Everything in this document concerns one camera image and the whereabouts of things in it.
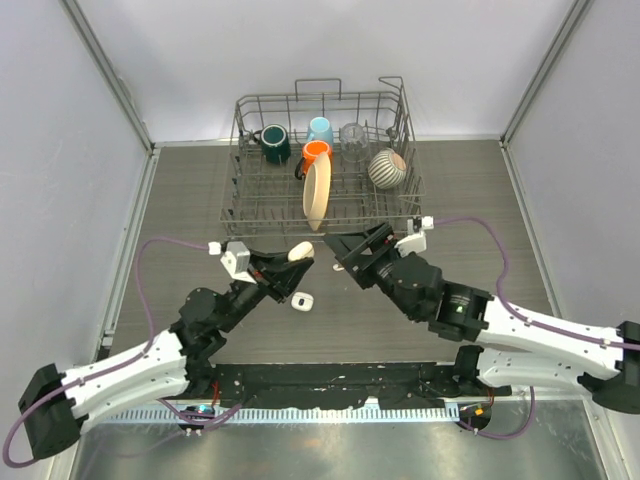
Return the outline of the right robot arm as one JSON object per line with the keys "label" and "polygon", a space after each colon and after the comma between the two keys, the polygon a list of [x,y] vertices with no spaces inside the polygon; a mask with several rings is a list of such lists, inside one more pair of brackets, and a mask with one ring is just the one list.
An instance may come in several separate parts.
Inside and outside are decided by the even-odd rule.
{"label": "right robot arm", "polygon": [[574,323],[518,307],[501,289],[449,282],[420,255],[438,224],[413,217],[402,239],[382,223],[361,233],[327,234],[324,242],[361,288],[378,287],[410,321],[445,340],[480,346],[458,352],[451,380],[460,393],[485,385],[581,387],[603,408],[639,412],[638,324]]}

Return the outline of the white earbud charging case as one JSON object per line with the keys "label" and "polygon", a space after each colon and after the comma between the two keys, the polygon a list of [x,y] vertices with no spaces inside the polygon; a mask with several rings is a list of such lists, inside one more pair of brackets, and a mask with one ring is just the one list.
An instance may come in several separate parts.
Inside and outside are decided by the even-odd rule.
{"label": "white earbud charging case", "polygon": [[309,312],[314,305],[314,297],[305,292],[295,292],[291,298],[291,306],[294,310],[300,312]]}

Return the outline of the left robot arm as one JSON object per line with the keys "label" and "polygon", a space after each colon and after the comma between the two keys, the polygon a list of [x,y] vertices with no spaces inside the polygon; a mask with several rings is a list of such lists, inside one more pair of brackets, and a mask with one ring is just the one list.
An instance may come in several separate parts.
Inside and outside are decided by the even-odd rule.
{"label": "left robot arm", "polygon": [[61,453],[105,418],[146,401],[185,394],[205,397],[215,376],[209,359],[263,299],[285,302],[314,262],[303,241],[284,253],[261,253],[240,241],[212,242],[232,281],[225,293],[199,287],[179,318],[145,343],[64,372],[39,368],[18,408],[35,461]]}

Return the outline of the beige earbud charging case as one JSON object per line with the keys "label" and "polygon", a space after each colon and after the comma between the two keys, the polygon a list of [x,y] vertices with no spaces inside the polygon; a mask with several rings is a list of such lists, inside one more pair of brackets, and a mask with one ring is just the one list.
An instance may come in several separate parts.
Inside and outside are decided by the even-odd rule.
{"label": "beige earbud charging case", "polygon": [[303,241],[298,243],[287,254],[287,260],[290,262],[300,261],[306,258],[313,258],[315,249],[311,242]]}

